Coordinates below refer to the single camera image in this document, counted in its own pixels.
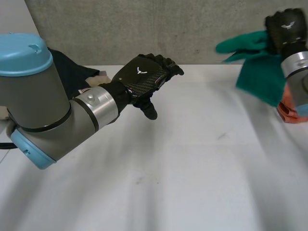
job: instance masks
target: black cloth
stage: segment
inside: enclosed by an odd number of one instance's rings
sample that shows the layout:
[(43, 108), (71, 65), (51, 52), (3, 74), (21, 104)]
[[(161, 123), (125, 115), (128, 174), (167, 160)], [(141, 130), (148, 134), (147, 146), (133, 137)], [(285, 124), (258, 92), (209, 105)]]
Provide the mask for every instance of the black cloth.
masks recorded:
[(79, 95), (78, 90), (90, 87), (87, 78), (99, 75), (99, 70), (77, 65), (62, 52), (48, 49), (69, 100)]

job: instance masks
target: light blue joint cap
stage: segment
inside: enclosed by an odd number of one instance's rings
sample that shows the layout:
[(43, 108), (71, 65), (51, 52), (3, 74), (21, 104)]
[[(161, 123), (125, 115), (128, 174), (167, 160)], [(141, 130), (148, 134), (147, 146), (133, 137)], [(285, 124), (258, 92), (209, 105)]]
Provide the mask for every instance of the light blue joint cap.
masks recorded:
[(37, 35), (0, 34), (0, 76), (22, 77), (46, 70), (52, 54)]
[(11, 140), (39, 169), (46, 169), (56, 163), (18, 130), (13, 132)]
[(308, 117), (308, 104), (295, 107), (295, 110), (300, 117)]

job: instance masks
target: green cloth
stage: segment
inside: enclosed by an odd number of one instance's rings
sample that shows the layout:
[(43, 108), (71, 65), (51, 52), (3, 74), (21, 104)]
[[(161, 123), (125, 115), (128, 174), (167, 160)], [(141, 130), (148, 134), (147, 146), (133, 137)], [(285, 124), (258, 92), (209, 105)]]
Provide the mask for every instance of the green cloth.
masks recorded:
[(257, 31), (228, 39), (216, 46), (216, 52), (234, 54), (224, 62), (245, 59), (236, 87), (247, 91), (271, 106), (282, 99), (286, 80), (281, 69), (281, 56), (267, 51), (266, 31)]

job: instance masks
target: white bird logo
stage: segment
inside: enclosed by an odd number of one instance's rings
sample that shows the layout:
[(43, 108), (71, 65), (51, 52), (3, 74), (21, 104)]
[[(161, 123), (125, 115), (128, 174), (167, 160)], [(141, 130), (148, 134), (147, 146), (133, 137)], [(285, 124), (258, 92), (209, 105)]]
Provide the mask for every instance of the white bird logo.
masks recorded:
[(281, 27), (282, 27), (282, 28), (286, 28), (286, 29), (289, 30), (289, 29), (292, 28), (292, 26), (294, 25), (294, 23), (295, 23), (295, 22), (291, 22), (289, 25), (287, 25), (287, 26), (286, 26), (286, 25), (282, 25)]
[(139, 67), (137, 67), (137, 74), (146, 74), (146, 73), (148, 73), (148, 72), (147, 71), (142, 72), (142, 71), (139, 70)]

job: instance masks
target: black glove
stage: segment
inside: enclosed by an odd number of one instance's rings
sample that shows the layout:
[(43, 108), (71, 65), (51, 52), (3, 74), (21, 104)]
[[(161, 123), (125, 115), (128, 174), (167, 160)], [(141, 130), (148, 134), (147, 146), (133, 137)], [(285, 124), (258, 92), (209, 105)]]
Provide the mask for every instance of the black glove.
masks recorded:
[(276, 12), (273, 16), (266, 17), (265, 26), (270, 38), (271, 53), (283, 54), (283, 49), (290, 45), (292, 48), (288, 50), (305, 49), (307, 24), (301, 9)]
[(140, 54), (126, 64), (112, 82), (121, 82), (127, 89), (128, 103), (140, 108), (147, 118), (155, 120), (157, 112), (150, 101), (153, 93), (173, 76), (183, 74), (183, 70), (169, 58)]

